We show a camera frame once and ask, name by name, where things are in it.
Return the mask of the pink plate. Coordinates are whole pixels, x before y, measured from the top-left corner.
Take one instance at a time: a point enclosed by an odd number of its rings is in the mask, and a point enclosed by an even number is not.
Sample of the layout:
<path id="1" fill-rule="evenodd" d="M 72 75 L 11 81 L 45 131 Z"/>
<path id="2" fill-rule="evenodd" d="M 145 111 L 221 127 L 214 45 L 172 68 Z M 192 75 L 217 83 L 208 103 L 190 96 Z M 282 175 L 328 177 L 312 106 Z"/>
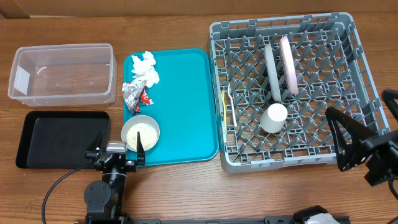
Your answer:
<path id="1" fill-rule="evenodd" d="M 283 63 L 283 70 L 286 76 L 287 88 L 293 95 L 299 93 L 294 60 L 288 37 L 285 35 L 280 39 L 280 55 Z"/>

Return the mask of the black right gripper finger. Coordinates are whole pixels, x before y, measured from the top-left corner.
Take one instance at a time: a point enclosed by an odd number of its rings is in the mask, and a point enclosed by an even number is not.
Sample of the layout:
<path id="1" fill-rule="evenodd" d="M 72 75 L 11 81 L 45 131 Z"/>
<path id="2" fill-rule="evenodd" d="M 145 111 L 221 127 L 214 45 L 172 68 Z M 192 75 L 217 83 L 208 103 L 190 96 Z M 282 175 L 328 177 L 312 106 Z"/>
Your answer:
<path id="1" fill-rule="evenodd" d="M 337 166 L 341 172 L 363 164 L 372 154 L 364 143 L 376 132 L 334 107 L 325 116 L 333 137 Z"/>
<path id="2" fill-rule="evenodd" d="M 397 97 L 397 90 L 385 89 L 382 91 L 382 100 L 396 120 L 398 120 L 398 105 L 396 102 Z"/>

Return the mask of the yellow plastic spoon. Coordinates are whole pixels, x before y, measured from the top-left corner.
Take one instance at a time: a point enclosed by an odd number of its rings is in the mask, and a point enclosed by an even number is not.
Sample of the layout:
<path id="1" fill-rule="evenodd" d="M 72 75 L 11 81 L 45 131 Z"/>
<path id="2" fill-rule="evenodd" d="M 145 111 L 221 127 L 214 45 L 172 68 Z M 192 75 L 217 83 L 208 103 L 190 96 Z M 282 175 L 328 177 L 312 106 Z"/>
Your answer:
<path id="1" fill-rule="evenodd" d="M 227 125 L 227 120 L 226 120 L 226 104 L 225 104 L 225 90 L 221 91 L 221 102 L 223 105 L 223 123 L 224 123 L 224 130 L 225 133 L 228 132 L 228 125 Z"/>

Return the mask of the light grey plate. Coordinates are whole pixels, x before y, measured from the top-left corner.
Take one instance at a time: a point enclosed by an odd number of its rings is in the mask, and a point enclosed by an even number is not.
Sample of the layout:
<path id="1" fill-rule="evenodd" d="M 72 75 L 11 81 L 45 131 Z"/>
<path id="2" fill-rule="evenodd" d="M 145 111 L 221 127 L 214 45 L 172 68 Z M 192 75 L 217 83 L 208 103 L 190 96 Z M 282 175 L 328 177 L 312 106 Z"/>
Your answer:
<path id="1" fill-rule="evenodd" d="M 275 101 L 281 102 L 281 95 L 279 90 L 279 80 L 277 77 L 277 71 L 274 61 L 274 56 L 272 52 L 271 44 L 267 44 L 264 47 L 264 55 L 266 58 L 267 74 L 269 77 L 269 83 L 271 87 L 272 97 Z"/>

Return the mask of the white rice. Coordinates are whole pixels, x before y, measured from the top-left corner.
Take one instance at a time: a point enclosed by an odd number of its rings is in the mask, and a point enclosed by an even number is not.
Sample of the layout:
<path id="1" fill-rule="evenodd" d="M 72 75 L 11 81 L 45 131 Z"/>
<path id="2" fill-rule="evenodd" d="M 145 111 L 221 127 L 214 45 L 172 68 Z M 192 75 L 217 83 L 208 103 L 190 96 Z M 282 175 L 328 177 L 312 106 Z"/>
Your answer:
<path id="1" fill-rule="evenodd" d="M 146 123 L 138 123 L 129 128 L 126 134 L 127 145 L 130 150 L 136 151 L 138 133 L 145 151 L 154 147 L 158 139 L 156 129 Z"/>

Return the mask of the grey bowl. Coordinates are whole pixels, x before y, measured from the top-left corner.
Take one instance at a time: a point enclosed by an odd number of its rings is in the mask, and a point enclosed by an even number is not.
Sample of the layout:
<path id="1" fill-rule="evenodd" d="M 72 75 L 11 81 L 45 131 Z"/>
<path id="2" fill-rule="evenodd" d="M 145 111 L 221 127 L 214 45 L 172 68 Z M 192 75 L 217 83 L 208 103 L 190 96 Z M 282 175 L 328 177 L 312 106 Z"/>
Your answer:
<path id="1" fill-rule="evenodd" d="M 155 128 L 156 131 L 157 131 L 157 137 L 158 137 L 157 142 L 158 142 L 159 137 L 160 137 L 160 128 L 159 128 L 159 125 L 157 124 L 157 122 L 156 122 L 152 117 L 146 116 L 146 115 L 137 115 L 137 116 L 134 116 L 134 117 L 130 118 L 130 119 L 124 124 L 124 126 L 123 126 L 123 128 L 122 128 L 122 131 L 121 131 L 121 139 L 122 139 L 122 141 L 124 141 L 124 142 L 127 143 L 127 141 L 126 141 L 126 134 L 127 134 L 128 130 L 129 130 L 129 128 L 131 128 L 133 125 L 138 124 L 138 123 L 146 123 L 146 124 L 152 126 L 153 128 Z"/>

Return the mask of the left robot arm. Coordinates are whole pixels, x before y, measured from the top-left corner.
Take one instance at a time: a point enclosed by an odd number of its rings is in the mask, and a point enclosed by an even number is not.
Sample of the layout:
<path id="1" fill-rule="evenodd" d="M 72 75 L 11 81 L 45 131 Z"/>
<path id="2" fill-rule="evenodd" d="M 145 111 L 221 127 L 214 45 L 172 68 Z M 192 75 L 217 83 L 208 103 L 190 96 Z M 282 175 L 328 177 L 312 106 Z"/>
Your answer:
<path id="1" fill-rule="evenodd" d="M 93 167 L 103 173 L 101 180 L 90 183 L 85 189 L 85 223 L 132 223 L 132 218 L 123 212 L 123 200 L 127 173 L 135 172 L 137 166 L 143 166 L 146 162 L 140 133 L 137 133 L 136 160 L 126 158 L 126 142 L 110 141 L 102 149 L 101 140 L 102 134 L 99 133 L 85 152 Z"/>

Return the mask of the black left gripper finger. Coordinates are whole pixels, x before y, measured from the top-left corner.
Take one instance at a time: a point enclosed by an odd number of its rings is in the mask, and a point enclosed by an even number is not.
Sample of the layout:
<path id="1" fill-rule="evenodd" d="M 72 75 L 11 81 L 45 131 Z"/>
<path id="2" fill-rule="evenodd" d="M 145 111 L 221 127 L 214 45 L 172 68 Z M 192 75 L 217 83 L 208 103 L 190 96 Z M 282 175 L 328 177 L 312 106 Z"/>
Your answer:
<path id="1" fill-rule="evenodd" d="M 87 151 L 95 152 L 97 150 L 97 148 L 101 147 L 101 141 L 102 141 L 102 131 L 99 131 L 99 133 L 96 135 L 94 141 L 88 146 Z"/>
<path id="2" fill-rule="evenodd" d="M 141 143 L 140 132 L 137 133 L 136 151 L 137 151 L 137 160 L 144 161 L 146 157 L 145 157 L 145 150 Z"/>

